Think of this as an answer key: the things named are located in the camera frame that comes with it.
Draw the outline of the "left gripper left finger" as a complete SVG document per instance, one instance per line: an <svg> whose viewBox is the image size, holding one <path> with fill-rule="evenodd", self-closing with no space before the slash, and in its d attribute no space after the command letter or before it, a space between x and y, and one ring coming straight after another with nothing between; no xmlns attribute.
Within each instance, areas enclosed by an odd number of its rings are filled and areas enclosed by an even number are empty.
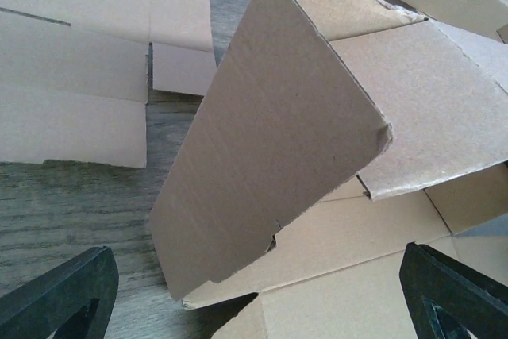
<svg viewBox="0 0 508 339"><path fill-rule="evenodd" d="M2 338L103 338L119 273L109 247L93 247L1 297Z"/></svg>

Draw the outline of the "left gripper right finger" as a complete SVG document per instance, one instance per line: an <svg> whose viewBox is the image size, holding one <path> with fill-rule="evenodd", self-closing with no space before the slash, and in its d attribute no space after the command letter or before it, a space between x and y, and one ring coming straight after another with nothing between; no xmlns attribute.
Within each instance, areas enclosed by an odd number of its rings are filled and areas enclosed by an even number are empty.
<svg viewBox="0 0 508 339"><path fill-rule="evenodd" d="M399 279L419 338L506 338L507 286L410 242Z"/></svg>

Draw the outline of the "brown cardboard box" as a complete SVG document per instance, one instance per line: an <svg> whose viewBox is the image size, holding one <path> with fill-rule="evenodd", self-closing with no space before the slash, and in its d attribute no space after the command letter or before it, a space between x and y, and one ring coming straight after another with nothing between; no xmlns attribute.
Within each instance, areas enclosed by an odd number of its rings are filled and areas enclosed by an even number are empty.
<svg viewBox="0 0 508 339"><path fill-rule="evenodd" d="M385 0L250 0L149 218L216 338L419 338L429 245L507 286L507 42Z"/></svg>

